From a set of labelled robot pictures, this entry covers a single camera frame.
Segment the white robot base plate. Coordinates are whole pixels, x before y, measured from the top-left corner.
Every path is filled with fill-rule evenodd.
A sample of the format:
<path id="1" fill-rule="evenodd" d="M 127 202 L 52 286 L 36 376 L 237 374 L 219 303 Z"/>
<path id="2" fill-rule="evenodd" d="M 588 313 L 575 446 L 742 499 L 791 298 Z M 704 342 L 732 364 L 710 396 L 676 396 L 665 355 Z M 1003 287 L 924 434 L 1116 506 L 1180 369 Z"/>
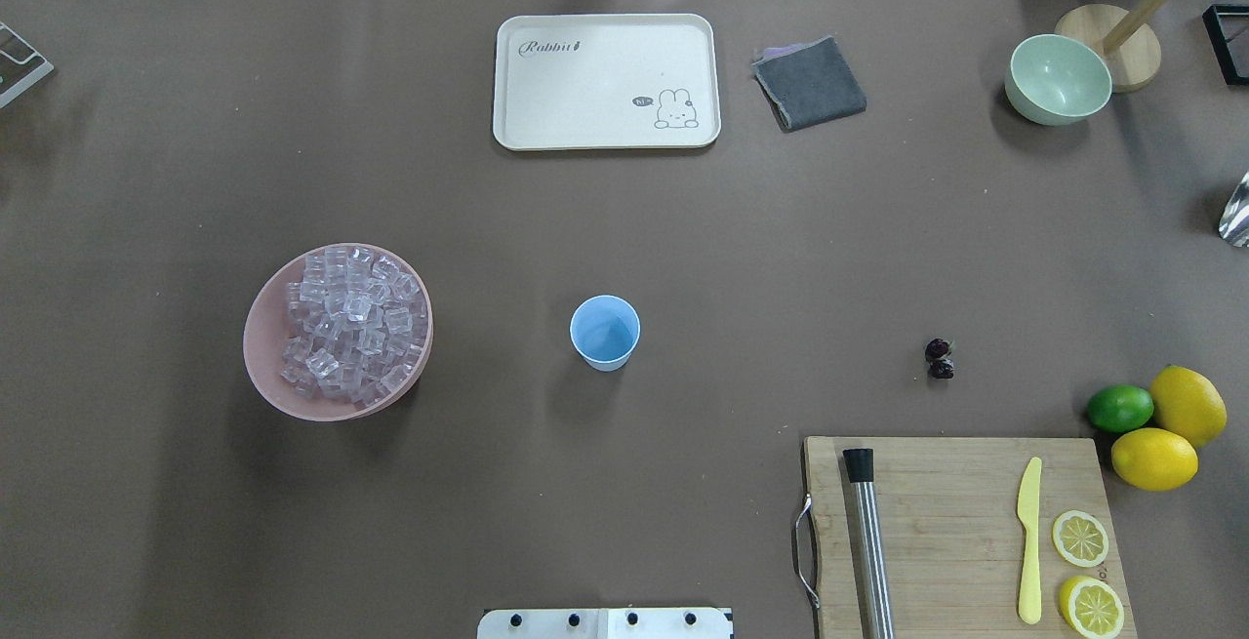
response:
<path id="1" fill-rule="evenodd" d="M 714 607 L 496 609 L 477 638 L 733 638 L 732 612 Z"/>

